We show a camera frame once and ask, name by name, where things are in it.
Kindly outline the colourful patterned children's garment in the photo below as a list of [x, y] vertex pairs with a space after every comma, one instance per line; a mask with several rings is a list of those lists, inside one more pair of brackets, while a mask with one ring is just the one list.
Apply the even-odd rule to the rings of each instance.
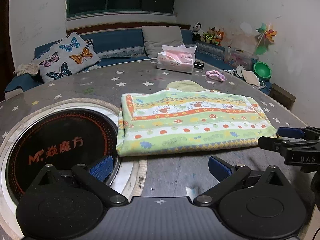
[[171, 86], [121, 96], [116, 150], [121, 157], [256, 146], [277, 130], [250, 97]]

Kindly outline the brown wooden stool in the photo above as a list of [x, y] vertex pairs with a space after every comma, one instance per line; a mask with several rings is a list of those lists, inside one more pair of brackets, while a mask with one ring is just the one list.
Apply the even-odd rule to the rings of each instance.
[[289, 110], [292, 109], [293, 104], [296, 101], [296, 97], [294, 95], [275, 83], [273, 83], [270, 88], [269, 96]]

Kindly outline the green plastic bowl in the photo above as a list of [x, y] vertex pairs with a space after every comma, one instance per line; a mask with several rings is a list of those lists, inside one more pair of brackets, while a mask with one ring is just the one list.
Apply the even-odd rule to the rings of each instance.
[[271, 68], [264, 62], [256, 62], [253, 66], [253, 71], [257, 77], [265, 81], [268, 81], [272, 76]]

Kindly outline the clear plastic storage box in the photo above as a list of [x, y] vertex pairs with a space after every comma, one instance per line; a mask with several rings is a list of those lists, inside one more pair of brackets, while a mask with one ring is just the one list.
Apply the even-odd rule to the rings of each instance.
[[243, 66], [245, 70], [252, 71], [255, 63], [259, 61], [259, 57], [247, 51], [227, 47], [224, 54], [224, 62], [233, 68]]

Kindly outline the pink hair scrunchie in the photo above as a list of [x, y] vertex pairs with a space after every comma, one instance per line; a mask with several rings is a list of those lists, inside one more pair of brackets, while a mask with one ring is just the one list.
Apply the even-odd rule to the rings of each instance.
[[219, 82], [225, 81], [225, 76], [217, 70], [208, 70], [208, 71], [206, 71], [205, 75], [206, 75], [206, 77], [208, 77], [212, 80], [217, 80]]

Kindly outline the colourful paper pinwheel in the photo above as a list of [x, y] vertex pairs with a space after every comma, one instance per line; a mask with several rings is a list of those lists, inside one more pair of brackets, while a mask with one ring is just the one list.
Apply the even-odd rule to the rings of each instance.
[[277, 35], [277, 31], [273, 29], [273, 25], [262, 23], [259, 28], [256, 29], [259, 33], [256, 37], [257, 45], [255, 46], [255, 55], [263, 55], [268, 51], [270, 45], [274, 43], [274, 37]]

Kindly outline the small black lighter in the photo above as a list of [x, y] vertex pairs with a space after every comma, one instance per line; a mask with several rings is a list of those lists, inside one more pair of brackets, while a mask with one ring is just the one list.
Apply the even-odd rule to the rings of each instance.
[[195, 61], [194, 68], [203, 70], [204, 69], [204, 63], [199, 62], [199, 61]]

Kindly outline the crumpled beige cloth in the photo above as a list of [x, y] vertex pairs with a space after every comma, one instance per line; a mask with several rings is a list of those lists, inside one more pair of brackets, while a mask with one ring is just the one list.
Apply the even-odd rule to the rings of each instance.
[[39, 64], [29, 63], [29, 64], [20, 64], [13, 72], [16, 76], [22, 76], [24, 74], [29, 74], [31, 76], [36, 76], [39, 72]]

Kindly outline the butterfly print pillow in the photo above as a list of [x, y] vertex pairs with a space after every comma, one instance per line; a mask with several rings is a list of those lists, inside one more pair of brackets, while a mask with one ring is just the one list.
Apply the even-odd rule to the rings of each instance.
[[91, 40], [73, 32], [41, 52], [32, 63], [39, 66], [45, 83], [79, 73], [100, 62]]

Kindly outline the pink tissue pack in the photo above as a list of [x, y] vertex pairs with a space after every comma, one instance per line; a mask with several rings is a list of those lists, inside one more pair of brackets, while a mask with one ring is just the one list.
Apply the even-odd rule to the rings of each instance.
[[195, 63], [197, 46], [186, 47], [181, 45], [162, 46], [162, 51], [157, 55], [157, 68], [191, 74]]

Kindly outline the blue sofa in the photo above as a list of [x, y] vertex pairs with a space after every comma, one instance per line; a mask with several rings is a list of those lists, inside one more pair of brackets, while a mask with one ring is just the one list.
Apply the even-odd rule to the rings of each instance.
[[[184, 45], [188, 47], [197, 46], [196, 59], [211, 64], [225, 72], [233, 70], [232, 66], [224, 63], [225, 49], [223, 47], [194, 42], [190, 30], [182, 29], [181, 34]], [[101, 58], [98, 63], [100, 67], [148, 58], [144, 49], [142, 29], [103, 31], [83, 34], [81, 37], [89, 42], [89, 45], [93, 47], [93, 50]], [[11, 80], [4, 91], [4, 96], [6, 99], [12, 98], [43, 83], [40, 74], [36, 76], [23, 74]]]

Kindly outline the orange fox plush toy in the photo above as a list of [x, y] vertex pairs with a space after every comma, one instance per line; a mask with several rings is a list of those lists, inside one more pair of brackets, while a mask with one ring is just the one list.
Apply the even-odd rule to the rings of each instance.
[[224, 32], [219, 29], [215, 34], [214, 44], [216, 46], [221, 46], [221, 42], [223, 40], [223, 37], [224, 37]]

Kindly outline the grey cushion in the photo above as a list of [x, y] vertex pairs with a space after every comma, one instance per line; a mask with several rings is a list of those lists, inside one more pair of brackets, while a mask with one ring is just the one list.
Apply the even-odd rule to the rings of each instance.
[[162, 46], [178, 47], [183, 44], [181, 29], [178, 26], [143, 26], [144, 49], [148, 58], [157, 57]]

